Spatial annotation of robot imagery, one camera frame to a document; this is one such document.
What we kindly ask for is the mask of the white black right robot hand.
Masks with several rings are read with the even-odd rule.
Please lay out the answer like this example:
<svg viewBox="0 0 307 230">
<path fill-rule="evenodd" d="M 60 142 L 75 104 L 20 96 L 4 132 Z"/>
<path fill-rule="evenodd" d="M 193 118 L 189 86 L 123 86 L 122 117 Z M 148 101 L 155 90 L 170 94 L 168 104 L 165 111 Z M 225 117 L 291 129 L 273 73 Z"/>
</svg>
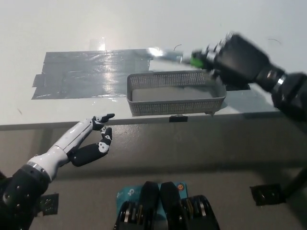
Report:
<svg viewBox="0 0 307 230">
<path fill-rule="evenodd" d="M 244 36 L 232 33 L 214 46 L 191 53 L 190 64 L 213 72 L 226 85 L 258 84 L 271 92 L 284 78 L 284 70 L 273 65 L 267 54 Z"/>
</svg>

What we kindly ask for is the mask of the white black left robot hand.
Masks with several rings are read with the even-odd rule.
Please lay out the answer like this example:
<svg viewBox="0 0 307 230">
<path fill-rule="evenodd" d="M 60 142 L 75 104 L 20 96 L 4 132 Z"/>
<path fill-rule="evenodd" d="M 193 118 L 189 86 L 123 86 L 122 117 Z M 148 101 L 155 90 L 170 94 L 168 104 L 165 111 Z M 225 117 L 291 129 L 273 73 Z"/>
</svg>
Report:
<svg viewBox="0 0 307 230">
<path fill-rule="evenodd" d="M 93 116 L 77 123 L 46 153 L 32 157 L 26 164 L 44 173 L 50 181 L 53 181 L 58 169 L 69 162 L 81 167 L 106 156 L 112 142 L 112 128 L 106 127 L 106 122 L 114 116 L 114 114 Z M 92 131 L 100 132 L 101 140 L 80 148 Z"/>
</svg>

